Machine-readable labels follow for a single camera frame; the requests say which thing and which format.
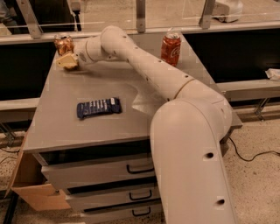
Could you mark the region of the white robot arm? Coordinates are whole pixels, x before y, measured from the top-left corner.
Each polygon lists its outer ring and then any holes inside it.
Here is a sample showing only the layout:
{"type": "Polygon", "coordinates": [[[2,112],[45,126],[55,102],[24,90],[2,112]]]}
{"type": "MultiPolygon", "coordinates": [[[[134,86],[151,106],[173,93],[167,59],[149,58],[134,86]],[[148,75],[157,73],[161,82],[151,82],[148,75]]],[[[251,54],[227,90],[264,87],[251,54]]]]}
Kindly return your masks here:
{"type": "Polygon", "coordinates": [[[166,224],[237,224],[220,141],[232,125],[225,97],[106,27],[56,60],[61,67],[110,58],[128,62],[164,98],[150,146],[166,224]]]}

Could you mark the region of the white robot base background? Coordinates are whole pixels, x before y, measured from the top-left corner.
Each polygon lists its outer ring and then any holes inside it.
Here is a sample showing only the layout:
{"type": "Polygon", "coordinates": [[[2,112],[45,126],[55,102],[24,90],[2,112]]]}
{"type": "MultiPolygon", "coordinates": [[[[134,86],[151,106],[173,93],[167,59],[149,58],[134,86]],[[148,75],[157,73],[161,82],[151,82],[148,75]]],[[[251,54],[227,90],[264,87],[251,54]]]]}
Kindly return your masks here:
{"type": "Polygon", "coordinates": [[[215,0],[212,16],[221,23],[231,23],[242,15],[242,0],[215,0]]]}

